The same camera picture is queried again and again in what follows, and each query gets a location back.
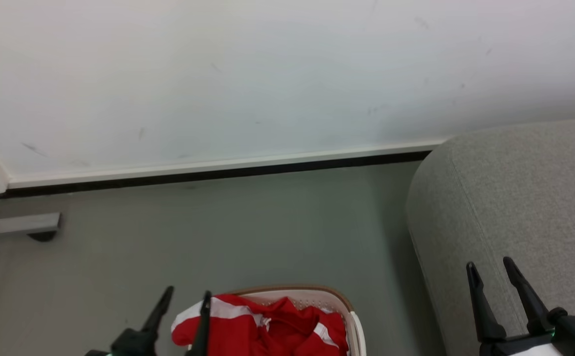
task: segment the white laundry basket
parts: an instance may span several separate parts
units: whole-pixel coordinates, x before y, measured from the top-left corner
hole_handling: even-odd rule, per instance
[[[234,291],[232,294],[252,300],[262,306],[268,306],[283,297],[288,297],[298,309],[313,306],[337,312],[344,319],[350,356],[366,356],[366,341],[360,319],[353,311],[353,306],[349,300],[338,291],[324,286],[299,284],[242,289]]]

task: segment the gray floor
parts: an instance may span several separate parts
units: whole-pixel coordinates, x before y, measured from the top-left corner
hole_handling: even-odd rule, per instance
[[[165,286],[176,313],[205,289],[326,284],[353,302],[372,356],[443,355],[404,223],[418,163],[0,201],[0,217],[60,210],[51,243],[0,237],[0,356],[83,355],[139,327]]]

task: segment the gray fabric upholstery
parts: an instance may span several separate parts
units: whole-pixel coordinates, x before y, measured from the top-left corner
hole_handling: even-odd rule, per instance
[[[575,120],[449,140],[418,169],[406,214],[448,355],[479,354],[468,261],[510,336],[526,332],[527,316],[506,255],[549,309],[575,313]]]

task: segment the basket rim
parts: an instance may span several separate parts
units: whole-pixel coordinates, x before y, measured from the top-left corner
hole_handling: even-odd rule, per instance
[[[346,297],[344,297],[344,295],[342,295],[342,293],[340,293],[336,289],[333,289],[333,288],[327,287],[327,286],[322,286],[320,284],[276,284],[276,285],[272,285],[272,286],[258,286],[258,287],[237,289],[235,291],[230,292],[229,294],[244,296],[244,295],[252,294],[252,293],[269,292],[269,291],[285,291],[285,290],[294,290],[294,289],[308,290],[308,291],[323,291],[326,293],[330,293],[333,296],[337,297],[339,300],[341,300],[342,304],[344,304],[344,306],[347,307],[347,309],[350,312],[354,311],[353,305],[351,304],[351,302],[349,302],[349,300]]]

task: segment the red and white clothing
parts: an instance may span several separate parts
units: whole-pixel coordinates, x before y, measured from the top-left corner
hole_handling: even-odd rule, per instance
[[[174,343],[190,345],[202,302],[178,314]],[[236,295],[211,300],[208,356],[346,356],[349,349],[339,313],[296,309],[289,298],[260,306]]]

